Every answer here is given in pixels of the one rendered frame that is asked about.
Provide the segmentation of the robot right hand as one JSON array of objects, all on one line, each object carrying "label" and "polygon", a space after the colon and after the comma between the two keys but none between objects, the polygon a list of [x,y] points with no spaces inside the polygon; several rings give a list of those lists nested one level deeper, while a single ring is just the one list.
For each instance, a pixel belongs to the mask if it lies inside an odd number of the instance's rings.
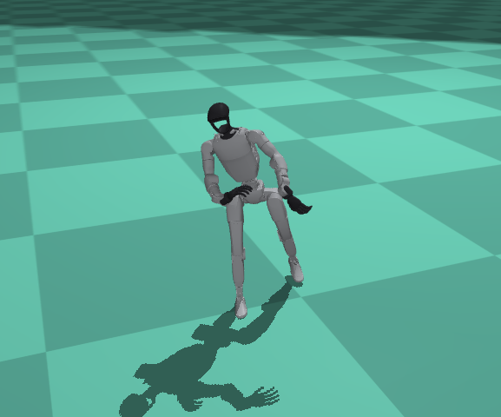
[{"label": "robot right hand", "polygon": [[[245,194],[242,192],[245,192],[249,195],[248,191],[252,192],[252,187],[248,185],[241,185],[240,187],[237,187],[230,192],[226,192],[224,194],[224,198],[220,200],[221,205],[226,205],[227,203],[230,203],[233,198],[237,195],[243,195],[244,197],[247,197]],[[248,190],[248,191],[247,191]]]}]

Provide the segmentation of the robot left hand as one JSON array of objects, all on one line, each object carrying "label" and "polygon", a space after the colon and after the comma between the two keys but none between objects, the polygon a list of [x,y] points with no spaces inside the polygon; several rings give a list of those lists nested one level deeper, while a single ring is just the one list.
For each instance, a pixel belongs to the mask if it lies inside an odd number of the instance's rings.
[{"label": "robot left hand", "polygon": [[287,185],[284,186],[284,190],[287,192],[287,195],[282,197],[284,200],[287,199],[287,204],[292,211],[295,211],[300,215],[307,214],[310,211],[312,206],[306,206],[297,197],[293,196],[293,191]]}]

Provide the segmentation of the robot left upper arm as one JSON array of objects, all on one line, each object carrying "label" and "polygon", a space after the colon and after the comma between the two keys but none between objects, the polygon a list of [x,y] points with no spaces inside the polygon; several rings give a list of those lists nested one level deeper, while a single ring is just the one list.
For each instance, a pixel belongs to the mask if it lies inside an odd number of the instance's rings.
[{"label": "robot left upper arm", "polygon": [[250,143],[256,143],[259,147],[259,149],[269,156],[271,158],[269,165],[272,169],[275,169],[277,166],[277,163],[274,159],[274,156],[276,154],[280,153],[278,150],[274,147],[274,145],[266,138],[265,134],[263,131],[258,130],[258,129],[251,129],[251,130],[246,130],[245,131],[246,137]]}]

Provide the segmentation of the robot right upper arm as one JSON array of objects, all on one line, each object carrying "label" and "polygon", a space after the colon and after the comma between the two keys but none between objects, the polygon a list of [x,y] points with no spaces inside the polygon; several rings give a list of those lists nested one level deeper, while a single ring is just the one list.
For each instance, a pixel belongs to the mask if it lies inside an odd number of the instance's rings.
[{"label": "robot right upper arm", "polygon": [[216,182],[218,184],[219,177],[214,174],[213,139],[205,141],[201,145],[201,154],[204,174],[208,176],[210,182]]}]

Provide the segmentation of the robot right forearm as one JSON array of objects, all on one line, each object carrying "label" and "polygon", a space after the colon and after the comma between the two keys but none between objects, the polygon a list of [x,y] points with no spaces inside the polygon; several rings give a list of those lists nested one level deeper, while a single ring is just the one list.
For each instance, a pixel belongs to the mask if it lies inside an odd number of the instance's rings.
[{"label": "robot right forearm", "polygon": [[[218,184],[216,182],[210,182],[208,180],[207,175],[205,175],[204,183],[205,183],[207,192],[210,194],[210,196],[212,198],[212,202],[221,204],[220,200],[224,198],[224,194],[221,193]],[[228,203],[226,205],[222,205],[222,206],[227,206],[227,205],[228,205]]]}]

